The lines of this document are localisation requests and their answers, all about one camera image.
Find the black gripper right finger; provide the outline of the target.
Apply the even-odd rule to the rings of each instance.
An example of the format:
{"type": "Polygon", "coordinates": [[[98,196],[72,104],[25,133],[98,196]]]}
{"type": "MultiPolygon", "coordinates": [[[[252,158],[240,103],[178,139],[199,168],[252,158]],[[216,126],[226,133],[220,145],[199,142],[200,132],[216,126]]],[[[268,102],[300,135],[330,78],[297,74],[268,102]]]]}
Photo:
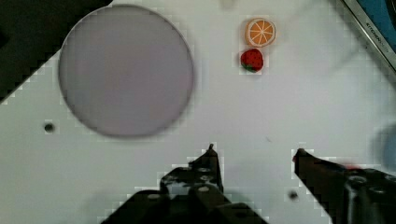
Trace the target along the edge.
{"type": "Polygon", "coordinates": [[[376,169],[347,168],[300,148],[294,173],[324,208],[332,224],[396,224],[396,181],[376,169]]]}

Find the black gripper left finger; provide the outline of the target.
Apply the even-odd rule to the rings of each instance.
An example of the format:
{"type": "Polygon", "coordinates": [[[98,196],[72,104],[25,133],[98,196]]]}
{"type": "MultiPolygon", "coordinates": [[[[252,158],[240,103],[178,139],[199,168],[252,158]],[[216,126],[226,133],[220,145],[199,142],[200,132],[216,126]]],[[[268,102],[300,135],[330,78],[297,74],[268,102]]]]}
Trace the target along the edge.
{"type": "Polygon", "coordinates": [[[207,151],[161,178],[158,190],[140,190],[101,224],[268,224],[245,203],[223,193],[219,156],[207,151]]]}

